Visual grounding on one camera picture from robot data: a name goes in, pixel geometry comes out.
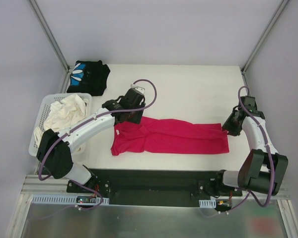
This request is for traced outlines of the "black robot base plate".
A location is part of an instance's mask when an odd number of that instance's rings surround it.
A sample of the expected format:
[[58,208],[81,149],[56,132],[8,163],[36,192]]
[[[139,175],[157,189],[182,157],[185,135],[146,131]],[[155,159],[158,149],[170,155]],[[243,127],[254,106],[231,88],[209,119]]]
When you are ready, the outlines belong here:
[[92,169],[91,188],[111,205],[198,207],[201,200],[241,197],[242,192],[220,184],[217,171]]

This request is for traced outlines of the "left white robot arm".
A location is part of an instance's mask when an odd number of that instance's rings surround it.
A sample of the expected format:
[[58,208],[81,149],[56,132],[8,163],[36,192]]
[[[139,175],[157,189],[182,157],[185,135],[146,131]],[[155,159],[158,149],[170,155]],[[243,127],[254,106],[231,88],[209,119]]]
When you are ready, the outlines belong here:
[[96,134],[125,121],[139,123],[143,111],[115,112],[145,106],[145,89],[130,88],[117,100],[106,101],[100,109],[83,121],[60,132],[48,129],[43,133],[36,158],[42,162],[50,147],[57,141],[44,163],[44,168],[55,179],[67,178],[78,182],[78,187],[85,193],[95,187],[95,176],[83,165],[72,160],[72,153]]

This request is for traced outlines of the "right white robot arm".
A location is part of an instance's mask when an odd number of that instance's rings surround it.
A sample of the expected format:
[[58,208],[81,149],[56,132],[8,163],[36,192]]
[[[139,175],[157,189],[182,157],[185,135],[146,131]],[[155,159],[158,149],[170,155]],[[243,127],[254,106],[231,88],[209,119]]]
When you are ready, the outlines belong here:
[[277,195],[286,173],[288,158],[279,154],[272,145],[266,130],[265,116],[263,112],[257,110],[255,98],[242,96],[241,102],[233,108],[222,130],[231,136],[239,136],[243,131],[250,152],[238,172],[226,170],[219,172],[220,180],[214,182],[215,193],[223,196],[230,192],[231,187],[239,187],[268,194],[272,171],[267,151],[269,147],[275,172],[272,195]]

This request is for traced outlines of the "pink t shirt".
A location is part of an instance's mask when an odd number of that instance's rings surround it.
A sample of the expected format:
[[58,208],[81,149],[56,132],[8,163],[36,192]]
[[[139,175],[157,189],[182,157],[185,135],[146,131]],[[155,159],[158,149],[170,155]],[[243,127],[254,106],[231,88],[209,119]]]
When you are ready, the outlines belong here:
[[194,124],[177,119],[142,117],[140,124],[114,126],[113,156],[124,152],[217,155],[229,152],[221,124]]

